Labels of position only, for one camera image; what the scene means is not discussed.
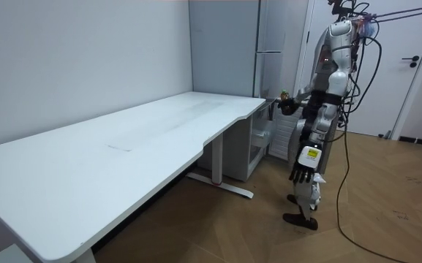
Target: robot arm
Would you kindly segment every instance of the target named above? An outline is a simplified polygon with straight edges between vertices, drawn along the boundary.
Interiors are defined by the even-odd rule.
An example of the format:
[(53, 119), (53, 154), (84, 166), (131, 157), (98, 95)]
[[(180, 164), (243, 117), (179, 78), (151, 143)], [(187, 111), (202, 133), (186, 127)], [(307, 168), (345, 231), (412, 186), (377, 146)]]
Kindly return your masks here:
[(329, 76), (329, 86), (325, 92), (324, 102), (312, 124), (309, 139), (301, 144), (302, 149), (299, 151), (297, 158), (301, 171), (295, 171), (295, 174), (293, 171), (293, 179), (298, 179), (300, 183), (305, 179), (309, 182), (314, 170), (317, 169), (326, 134), (336, 119), (342, 98), (347, 93), (347, 83), (352, 68), (351, 44), (354, 31), (350, 20), (334, 23), (328, 29), (327, 39), (329, 39), (332, 60), (336, 65), (336, 70)]
[(354, 27), (349, 20), (334, 23), (329, 28), (331, 54), (337, 70), (329, 77), (325, 102), (318, 111), (309, 140), (322, 144), (333, 120), (336, 118), (342, 98), (347, 93), (347, 83), (352, 68), (351, 44)]

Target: cable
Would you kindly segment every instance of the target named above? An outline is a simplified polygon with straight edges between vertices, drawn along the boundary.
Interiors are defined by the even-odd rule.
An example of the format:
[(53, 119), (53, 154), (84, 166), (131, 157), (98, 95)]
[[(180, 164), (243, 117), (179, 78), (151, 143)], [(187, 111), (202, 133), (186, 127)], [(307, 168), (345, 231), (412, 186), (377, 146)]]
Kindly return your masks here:
[(397, 12), (390, 12), (390, 13), (386, 13), (386, 14), (383, 14), (383, 15), (376, 15), (375, 17), (376, 18), (382, 18), (382, 17), (389, 16), (389, 15), (398, 15), (398, 14), (403, 14), (403, 13), (406, 13), (406, 12), (414, 12), (414, 11), (420, 11), (420, 10), (422, 10), (422, 7), (414, 8), (414, 9), (408, 9), (408, 10), (402, 10), (402, 11), (397, 11)]
[(370, 39), (371, 41), (375, 42), (375, 43), (378, 45), (378, 50), (379, 50), (379, 53), (378, 53), (378, 61), (377, 61), (377, 65), (376, 65), (376, 67), (375, 67), (375, 69), (374, 69), (373, 76), (372, 76), (372, 78), (371, 78), (371, 80), (370, 80), (369, 84), (368, 84), (368, 85), (367, 85), (367, 87), (365, 88), (365, 91), (364, 91), (364, 93), (363, 93), (362, 97), (360, 98), (360, 101), (358, 102), (357, 106), (356, 106), (353, 110), (348, 110), (348, 111), (347, 111), (347, 114), (350, 114), (350, 113), (355, 112), (355, 111), (356, 111), (356, 110), (360, 107), (360, 105), (361, 105), (361, 103), (362, 103), (362, 101), (363, 101), (363, 98), (365, 98), (366, 93), (369, 91), (370, 87), (372, 86), (372, 83), (373, 83), (374, 79), (375, 79), (375, 78), (376, 78), (376, 76), (377, 76), (378, 69), (380, 68), (381, 57), (382, 57), (382, 55), (383, 55), (383, 47), (382, 47), (382, 46), (381, 46), (381, 44), (378, 42), (378, 40), (376, 40), (376, 39), (374, 39), (374, 38), (371, 38), (371, 37), (362, 37), (362, 38), (363, 38), (363, 39)]
[[(361, 72), (361, 70), (362, 70), (362, 65), (363, 65), (363, 58), (364, 58), (364, 56), (365, 56), (365, 47), (366, 47), (366, 39), (371, 39), (370, 37), (363, 37), (362, 38), (362, 53), (361, 53), (361, 58), (360, 58), (360, 62), (359, 62), (359, 64), (358, 64), (358, 70), (357, 70), (357, 76), (355, 76), (355, 80), (352, 78), (352, 76), (351, 75), (349, 75), (349, 78), (352, 80), (352, 82), (354, 83), (354, 85), (358, 88), (358, 90), (360, 90), (360, 88), (358, 87), (358, 84), (357, 84), (357, 82), (358, 82), (358, 78), (360, 77), (360, 72)], [(381, 47), (381, 44), (375, 39), (374, 40), (375, 41), (375, 43), (377, 43), (378, 44), (378, 48), (380, 49), (380, 53), (378, 54), (378, 61), (380, 61), (381, 60), (381, 55), (382, 55), (382, 47)], [(374, 79), (374, 77), (375, 77), (375, 75), (376, 75), (376, 73), (377, 73), (377, 69), (378, 69), (378, 66), (379, 66), (379, 63), (377, 64), (377, 68), (375, 69), (375, 72), (374, 72), (374, 75), (372, 76), (372, 80), (370, 81), (370, 84), (369, 84), (369, 86), (372, 84), (372, 82), (373, 82), (373, 79)], [(362, 98), (365, 96), (365, 94), (366, 94), (366, 92), (368, 91), (368, 88), (369, 88), (369, 86), (367, 87), (367, 89), (365, 90), (365, 92), (363, 93), (363, 96), (362, 96)], [(341, 134), (341, 136), (339, 136), (338, 138), (336, 138), (335, 140), (332, 140), (332, 142), (334, 142), (334, 141), (337, 141), (337, 140), (339, 140), (340, 138), (344, 138), (344, 148), (345, 148), (345, 157), (346, 157), (346, 161), (347, 161), (347, 170), (346, 170), (346, 173), (345, 173), (345, 176), (344, 176), (344, 178), (342, 179), (342, 182), (341, 182), (341, 185), (339, 186), (339, 190), (337, 191), (337, 197), (336, 197), (336, 217), (337, 217), (337, 228), (339, 229), (339, 231), (341, 232), (341, 234), (347, 239), (347, 240), (349, 240), (353, 245), (356, 245), (356, 246), (358, 246), (359, 248), (362, 248), (362, 249), (364, 249), (365, 251), (368, 251), (368, 252), (370, 252), (370, 253), (372, 253), (372, 254), (375, 254), (375, 255), (377, 255), (377, 256), (380, 256), (380, 257), (382, 257), (382, 258), (385, 258), (385, 259), (389, 259), (389, 260), (391, 260), (391, 261), (394, 261), (394, 262), (399, 262), (399, 263), (407, 263), (407, 262), (404, 262), (404, 261), (401, 261), (401, 260), (398, 260), (398, 259), (393, 259), (393, 258), (391, 258), (391, 257), (389, 257), (389, 256), (385, 256), (385, 255), (382, 255), (382, 254), (380, 254), (380, 253), (378, 253), (378, 252), (375, 252), (375, 251), (372, 251), (372, 250), (370, 250), (370, 249), (368, 249), (368, 248), (365, 248), (364, 246), (362, 246), (362, 245), (360, 245), (360, 244), (358, 244), (358, 243), (356, 243), (354, 240), (351, 240), (350, 239), (350, 237), (348, 237), (345, 233), (344, 233), (344, 231), (342, 230), (342, 228), (341, 228), (341, 223), (340, 223), (340, 219), (339, 219), (339, 217), (340, 217), (340, 213), (339, 213), (339, 196), (340, 196), (340, 194), (341, 194), (341, 190), (342, 190), (342, 186), (344, 186), (344, 183), (345, 183), (345, 181), (346, 181), (346, 179), (347, 179), (347, 176), (349, 175), (349, 171), (350, 171), (350, 160), (349, 160), (349, 148), (348, 148), (348, 146), (347, 146), (347, 125), (348, 125), (348, 123), (349, 123), (349, 115), (350, 115), (350, 113), (352, 113), (353, 111), (355, 111), (357, 108), (358, 108), (358, 106), (353, 110), (353, 111), (351, 111), (351, 109), (352, 109), (352, 100), (353, 100), (353, 95), (350, 97), (350, 105), (349, 105), (349, 110), (347, 111), (347, 112), (345, 112), (344, 111), (344, 106), (345, 106), (345, 101), (348, 99), (348, 97), (347, 98), (345, 98), (344, 99), (344, 101), (343, 101), (343, 106), (342, 106), (342, 112), (343, 112), (343, 114), (345, 115), (345, 126), (344, 126), (344, 132)]]
[(402, 18), (411, 18), (411, 17), (414, 17), (416, 15), (422, 15), (422, 12), (417, 13), (417, 14), (413, 14), (413, 15), (405, 15), (405, 16), (402, 16), (402, 17), (399, 17), (399, 18), (390, 18), (390, 19), (380, 20), (380, 21), (378, 21), (378, 23), (395, 21), (395, 20), (399, 20), (399, 19), (402, 19)]
[(364, 8), (362, 9), (362, 11), (360, 11), (360, 13), (365, 12), (365, 10), (366, 10), (367, 8), (369, 8), (369, 7), (370, 7), (370, 3), (367, 3), (367, 2), (361, 2), (360, 4), (357, 4), (357, 5), (354, 7), (354, 10), (353, 10), (353, 11), (355, 11), (355, 10), (357, 9), (357, 7), (359, 7), (359, 6), (363, 5), (363, 4), (365, 4), (365, 5), (366, 5), (366, 7), (364, 7)]
[(375, 252), (375, 251), (372, 251), (372, 250), (370, 250), (370, 249), (368, 249), (368, 248), (365, 248), (364, 246), (362, 246), (362, 245), (360, 245), (360, 244), (356, 243), (354, 240), (351, 240), (351, 239), (350, 239), (350, 237), (348, 237), (348, 236), (344, 233), (344, 231), (342, 230), (342, 228), (341, 228), (341, 223), (340, 223), (340, 220), (339, 220), (339, 215), (340, 215), (340, 213), (339, 213), (339, 196), (341, 195), (342, 186), (344, 186), (344, 182), (346, 181), (347, 176), (349, 175), (349, 171), (350, 171), (349, 150), (348, 150), (348, 147), (347, 147), (347, 125), (346, 125), (346, 126), (345, 126), (345, 128), (344, 128), (344, 148), (345, 148), (345, 158), (346, 158), (346, 161), (347, 161), (347, 170), (346, 170), (346, 172), (345, 172), (344, 179), (342, 179), (342, 182), (341, 182), (341, 185), (340, 185), (340, 187), (339, 187), (339, 190), (337, 191), (337, 198), (336, 198), (337, 228), (339, 229), (339, 231), (341, 232), (341, 234), (342, 234), (342, 235), (343, 235), (343, 236), (344, 236), (347, 240), (349, 240), (352, 244), (354, 244), (354, 245), (358, 246), (359, 248), (362, 248), (362, 249), (364, 249), (365, 251), (368, 251), (368, 252), (370, 252), (370, 253), (372, 253), (372, 254), (375, 254), (375, 255), (380, 256), (380, 257), (385, 258), (385, 259), (389, 259), (389, 260), (394, 261), (394, 262), (407, 263), (407, 262), (405, 262), (405, 261), (402, 261), (402, 260), (399, 260), (399, 259), (393, 259), (393, 258), (391, 258), (391, 257), (389, 257), (389, 256), (385, 256), (385, 255), (382, 255), (382, 254), (380, 254), (380, 253), (378, 253), (378, 252)]
[(361, 94), (362, 94), (362, 91), (360, 90), (360, 87), (357, 85), (357, 81), (355, 81), (353, 78), (352, 78), (352, 75), (351, 74), (349, 74), (349, 79), (350, 79), (350, 81), (352, 81), (352, 83), (354, 84), (354, 91), (358, 91), (358, 94), (352, 94), (352, 96), (347, 96), (347, 97), (345, 97), (346, 99), (350, 99), (350, 98), (355, 98), (355, 97), (358, 97), (358, 96), (360, 96)]

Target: baseboard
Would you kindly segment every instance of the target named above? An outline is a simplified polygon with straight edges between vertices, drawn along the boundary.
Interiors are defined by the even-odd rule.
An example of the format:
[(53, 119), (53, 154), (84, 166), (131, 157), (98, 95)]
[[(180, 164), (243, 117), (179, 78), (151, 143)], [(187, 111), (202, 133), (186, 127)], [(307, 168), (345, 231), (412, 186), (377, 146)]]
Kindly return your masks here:
[(419, 139), (419, 138), (412, 138), (412, 137), (400, 136), (399, 137), (399, 141), (400, 142), (416, 143), (416, 144), (422, 145), (422, 139)]

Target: wooden floor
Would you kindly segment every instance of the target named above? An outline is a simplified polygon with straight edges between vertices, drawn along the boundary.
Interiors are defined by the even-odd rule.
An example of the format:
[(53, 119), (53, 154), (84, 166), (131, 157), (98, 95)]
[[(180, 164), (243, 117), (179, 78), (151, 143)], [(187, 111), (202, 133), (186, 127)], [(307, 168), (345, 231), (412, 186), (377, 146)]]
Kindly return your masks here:
[[(350, 176), (342, 190), (343, 230), (357, 243), (422, 262), (422, 145), (349, 134)], [(389, 262), (356, 248), (336, 228), (336, 193), (346, 170), (343, 140), (333, 146), (314, 213), (320, 229), (289, 225), (298, 211), (286, 164), (263, 159), (247, 183), (252, 200), (183, 179), (95, 257), (120, 262)]]

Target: desk foot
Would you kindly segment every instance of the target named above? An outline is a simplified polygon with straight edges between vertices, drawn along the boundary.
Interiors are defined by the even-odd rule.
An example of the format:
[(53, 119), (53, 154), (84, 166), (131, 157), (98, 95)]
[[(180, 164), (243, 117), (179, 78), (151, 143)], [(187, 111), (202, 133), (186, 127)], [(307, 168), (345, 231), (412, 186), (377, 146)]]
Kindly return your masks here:
[(219, 188), (225, 189), (225, 190), (227, 190), (227, 191), (231, 191), (231, 192), (233, 192), (233, 193), (240, 194), (241, 196), (243, 196), (243, 197), (245, 197), (245, 198), (248, 198), (248, 199), (253, 198), (253, 195), (254, 195), (254, 194), (253, 194), (252, 192), (250, 192), (250, 191), (247, 191), (247, 190), (245, 190), (245, 189), (238, 188), (238, 187), (235, 187), (235, 186), (231, 186), (231, 185), (226, 184), (226, 183), (221, 183), (219, 186), (218, 186), (218, 185), (215, 185), (215, 184), (213, 184), (213, 183), (212, 183), (212, 180), (211, 180), (210, 178), (207, 178), (207, 177), (202, 176), (202, 175), (197, 175), (197, 174), (195, 174), (195, 173), (193, 173), (193, 172), (189, 173), (189, 174), (188, 174), (188, 175), (186, 175), (186, 176), (187, 176), (188, 178), (193, 178), (193, 179), (195, 179), (195, 180), (199, 180), (199, 181), (201, 181), (201, 182), (203, 182), (203, 183), (207, 183), (207, 184), (210, 184), (210, 185), (212, 185), (212, 186), (216, 186), (216, 187), (219, 187)]
[(73, 263), (95, 263), (94, 254), (89, 248), (84, 254), (80, 255)]

